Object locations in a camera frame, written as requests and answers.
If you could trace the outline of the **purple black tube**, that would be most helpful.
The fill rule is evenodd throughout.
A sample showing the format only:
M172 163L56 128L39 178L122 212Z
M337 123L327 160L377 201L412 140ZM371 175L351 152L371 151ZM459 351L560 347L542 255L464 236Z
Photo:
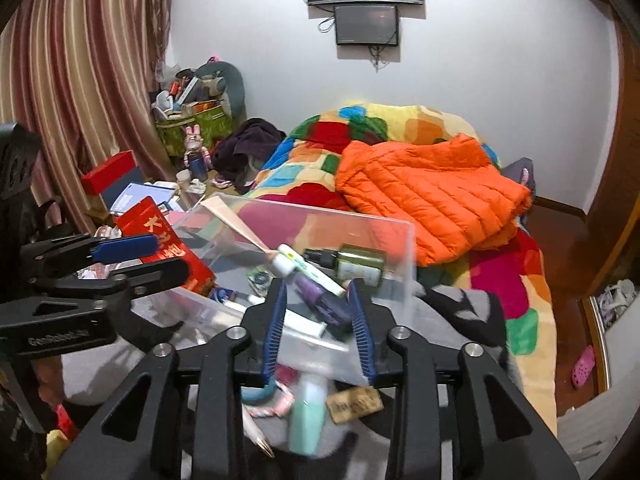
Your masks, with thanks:
M352 326L352 316L345 299L329 292L305 274L298 274L294 278L294 286L305 304L327 326L340 330L347 330Z

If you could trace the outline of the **teal tape roll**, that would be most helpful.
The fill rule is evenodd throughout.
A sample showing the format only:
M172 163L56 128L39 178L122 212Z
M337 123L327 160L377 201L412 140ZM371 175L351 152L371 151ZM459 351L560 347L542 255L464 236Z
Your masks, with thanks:
M273 280L273 274L265 266L255 266L253 269L248 270L246 277L252 291L257 296L267 296Z

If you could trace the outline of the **red foil pouch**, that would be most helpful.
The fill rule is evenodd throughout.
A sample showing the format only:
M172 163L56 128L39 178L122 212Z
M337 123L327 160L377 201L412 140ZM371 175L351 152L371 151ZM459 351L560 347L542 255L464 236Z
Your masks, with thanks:
M144 263L170 258L181 258L188 264L189 277L183 288L207 296L215 286L215 274L190 248L180 240L152 198L146 196L124 214L115 219L123 236L153 234L158 238L158 249L152 256L142 257Z

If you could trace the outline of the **green glass bottle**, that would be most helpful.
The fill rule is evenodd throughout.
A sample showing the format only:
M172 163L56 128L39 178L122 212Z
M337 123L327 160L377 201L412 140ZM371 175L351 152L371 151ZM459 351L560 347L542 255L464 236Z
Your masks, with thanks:
M307 248L305 260L331 270L341 281L361 278L368 286L382 284L386 265L386 253L382 250L344 244L340 249Z

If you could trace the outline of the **beige foundation tube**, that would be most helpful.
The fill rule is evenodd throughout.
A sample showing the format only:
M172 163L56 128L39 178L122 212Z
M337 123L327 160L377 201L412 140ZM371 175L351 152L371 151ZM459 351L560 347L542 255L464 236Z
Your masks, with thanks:
M261 250L277 276L287 278L295 272L295 264L288 260L282 252L269 248L220 196L209 196L201 202L201 205L225 226Z

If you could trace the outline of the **mint green tube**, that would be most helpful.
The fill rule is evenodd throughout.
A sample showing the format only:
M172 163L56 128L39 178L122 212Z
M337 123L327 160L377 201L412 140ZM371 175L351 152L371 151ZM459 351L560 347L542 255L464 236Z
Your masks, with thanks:
M315 456L324 421L329 382L325 377L301 374L288 421L288 449L295 454Z

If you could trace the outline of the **white decorated pen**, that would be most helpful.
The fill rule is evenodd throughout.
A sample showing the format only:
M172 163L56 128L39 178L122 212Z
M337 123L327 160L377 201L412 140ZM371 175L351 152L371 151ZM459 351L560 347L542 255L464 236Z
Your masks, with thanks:
M258 427L257 422L254 421L254 418L250 416L250 412L245 405L242 406L242 422L244 436L247 437L247 439L250 440L250 442L252 442L255 446L257 446L265 454L265 456L273 458L274 453L268 439L266 438L262 430Z

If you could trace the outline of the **clear plastic storage bin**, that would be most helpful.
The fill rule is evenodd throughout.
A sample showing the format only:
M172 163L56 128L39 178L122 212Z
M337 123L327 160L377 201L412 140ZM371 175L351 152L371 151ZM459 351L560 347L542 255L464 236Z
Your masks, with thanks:
M207 296L176 287L140 302L165 324L183 322L179 344L239 324L275 278L288 288L278 361L301 372L363 385L350 331L346 287L363 280L398 322L411 318L414 232L405 221L215 194L171 219L171 227L214 274Z

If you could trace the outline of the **white blue notebook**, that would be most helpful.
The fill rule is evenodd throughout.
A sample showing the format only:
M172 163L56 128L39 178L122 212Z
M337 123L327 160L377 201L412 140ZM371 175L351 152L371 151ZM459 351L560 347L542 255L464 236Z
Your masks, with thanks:
M111 214L124 214L145 198L149 198L156 206L168 203L175 195L173 188L159 188L155 185L129 183L116 197L110 207Z

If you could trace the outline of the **orange puffer jacket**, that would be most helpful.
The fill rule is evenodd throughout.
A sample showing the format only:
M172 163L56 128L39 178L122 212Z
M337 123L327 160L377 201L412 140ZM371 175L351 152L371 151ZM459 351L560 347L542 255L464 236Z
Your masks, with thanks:
M432 145L349 143L335 188L360 214L411 223L418 266L509 243L532 204L529 188L500 174L463 133Z

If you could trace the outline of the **dark clothes pile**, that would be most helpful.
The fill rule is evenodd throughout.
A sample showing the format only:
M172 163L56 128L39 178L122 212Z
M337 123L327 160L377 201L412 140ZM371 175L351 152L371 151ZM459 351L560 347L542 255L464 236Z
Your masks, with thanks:
M238 192L245 193L284 139L285 133L271 122L247 119L216 145L213 170Z

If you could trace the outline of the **green storage basket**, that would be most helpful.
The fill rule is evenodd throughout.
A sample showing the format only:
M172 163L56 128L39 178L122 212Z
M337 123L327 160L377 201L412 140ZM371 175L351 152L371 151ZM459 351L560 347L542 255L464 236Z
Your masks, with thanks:
M186 129L200 129L200 137L206 148L211 148L215 141L232 133L232 119L221 106L196 113L189 117L171 118L166 122L156 122L155 130L160 137L169 157L182 157L186 148Z

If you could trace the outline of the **grey green neck pillow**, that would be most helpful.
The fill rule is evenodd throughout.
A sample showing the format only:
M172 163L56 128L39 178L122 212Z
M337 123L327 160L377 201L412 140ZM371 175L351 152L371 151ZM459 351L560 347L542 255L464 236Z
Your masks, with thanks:
M224 112L233 120L244 112L245 88L240 71L227 62L208 62L195 71L195 76L209 94L217 99Z

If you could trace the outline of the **striped curtain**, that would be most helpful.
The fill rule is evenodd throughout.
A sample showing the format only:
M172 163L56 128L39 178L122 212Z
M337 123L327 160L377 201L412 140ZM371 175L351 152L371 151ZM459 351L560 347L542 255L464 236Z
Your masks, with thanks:
M170 0L22 0L1 34L1 119L42 142L32 192L62 197L70 223L92 230L83 174L130 150L167 180L151 115L168 43Z

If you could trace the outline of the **pink slipper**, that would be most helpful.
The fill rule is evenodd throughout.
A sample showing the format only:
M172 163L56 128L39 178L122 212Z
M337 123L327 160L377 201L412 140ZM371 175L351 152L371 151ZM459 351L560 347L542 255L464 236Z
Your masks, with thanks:
M593 369L596 367L596 355L591 344L584 349L577 359L570 373L570 379L575 389L582 388L588 382Z

